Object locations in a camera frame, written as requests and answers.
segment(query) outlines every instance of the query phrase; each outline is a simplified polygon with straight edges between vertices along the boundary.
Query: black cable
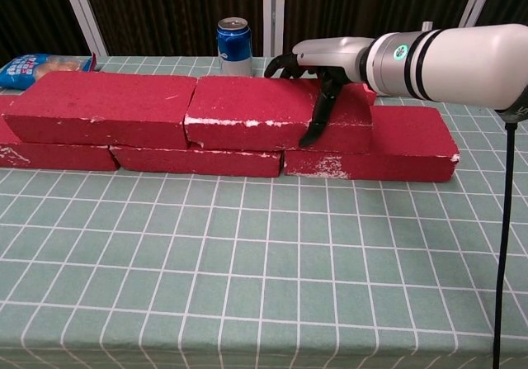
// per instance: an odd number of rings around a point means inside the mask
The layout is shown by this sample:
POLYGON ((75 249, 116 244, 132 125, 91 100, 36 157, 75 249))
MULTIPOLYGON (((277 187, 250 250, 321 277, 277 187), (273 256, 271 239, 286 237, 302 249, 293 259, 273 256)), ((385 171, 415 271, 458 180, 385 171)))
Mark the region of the black cable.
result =
POLYGON ((507 123, 506 144, 506 177, 504 186, 504 209, 502 211, 501 248, 498 255, 497 288, 495 290, 495 329, 493 335, 493 369, 499 368, 501 358, 501 322, 502 322, 502 290, 504 288, 504 272, 508 251, 508 235, 510 232, 510 214, 512 212, 513 159, 515 155, 515 130, 517 123, 507 123))

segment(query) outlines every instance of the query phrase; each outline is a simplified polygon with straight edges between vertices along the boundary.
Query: snack bag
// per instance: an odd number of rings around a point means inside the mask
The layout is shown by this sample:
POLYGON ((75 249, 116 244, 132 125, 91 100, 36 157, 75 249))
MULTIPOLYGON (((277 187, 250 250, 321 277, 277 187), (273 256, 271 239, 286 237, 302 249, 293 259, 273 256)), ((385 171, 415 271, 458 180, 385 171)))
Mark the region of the snack bag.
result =
POLYGON ((27 54, 12 59, 0 72, 0 87, 26 90, 39 78, 52 70, 92 71, 96 55, 86 60, 50 54, 27 54))

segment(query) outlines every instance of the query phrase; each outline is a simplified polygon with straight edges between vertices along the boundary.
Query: red brick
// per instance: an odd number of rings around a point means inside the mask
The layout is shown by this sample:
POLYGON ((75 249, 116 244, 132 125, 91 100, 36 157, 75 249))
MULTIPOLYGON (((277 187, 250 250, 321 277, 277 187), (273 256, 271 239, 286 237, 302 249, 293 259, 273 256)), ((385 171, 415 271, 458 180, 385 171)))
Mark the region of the red brick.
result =
POLYGON ((185 149, 183 118, 195 78, 47 73, 5 110, 25 142, 185 149))
POLYGON ((285 174, 419 182, 452 177, 459 150, 436 109, 373 106, 372 119, 370 153, 287 151, 285 174))
POLYGON ((199 173, 235 177, 277 177, 280 152, 240 152, 189 149, 141 149, 111 146, 111 152, 126 169, 150 173, 199 173))
MULTIPOLYGON (((15 99, 0 95, 0 111, 15 99)), ((113 171, 119 166, 106 146, 23 143, 0 118, 0 167, 113 171)))
MULTIPOLYGON (((317 79, 200 78, 186 114, 187 138, 205 149, 297 149, 320 89, 317 79)), ((348 84, 320 139, 307 149, 364 153, 375 94, 348 84)))

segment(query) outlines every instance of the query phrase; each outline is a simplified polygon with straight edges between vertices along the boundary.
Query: soda can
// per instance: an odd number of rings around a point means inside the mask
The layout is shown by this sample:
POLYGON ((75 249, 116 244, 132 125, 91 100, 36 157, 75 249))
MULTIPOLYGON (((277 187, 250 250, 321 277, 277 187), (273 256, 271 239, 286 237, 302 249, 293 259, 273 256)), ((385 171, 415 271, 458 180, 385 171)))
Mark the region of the soda can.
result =
POLYGON ((243 18, 224 18, 218 23, 216 42, 220 72, 225 76, 251 76, 251 30, 243 18))

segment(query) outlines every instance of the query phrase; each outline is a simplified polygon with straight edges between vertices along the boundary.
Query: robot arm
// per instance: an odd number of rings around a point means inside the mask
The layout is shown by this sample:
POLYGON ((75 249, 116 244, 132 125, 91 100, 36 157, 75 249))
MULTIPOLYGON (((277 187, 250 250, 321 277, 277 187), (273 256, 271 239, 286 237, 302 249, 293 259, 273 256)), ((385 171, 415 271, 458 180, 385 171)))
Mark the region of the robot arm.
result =
POLYGON ((265 77, 278 69, 282 78, 308 71, 322 81, 301 146, 323 133, 348 83, 367 83, 381 95, 488 107, 508 123, 528 118, 528 27, 522 25, 305 40, 274 58, 265 77))

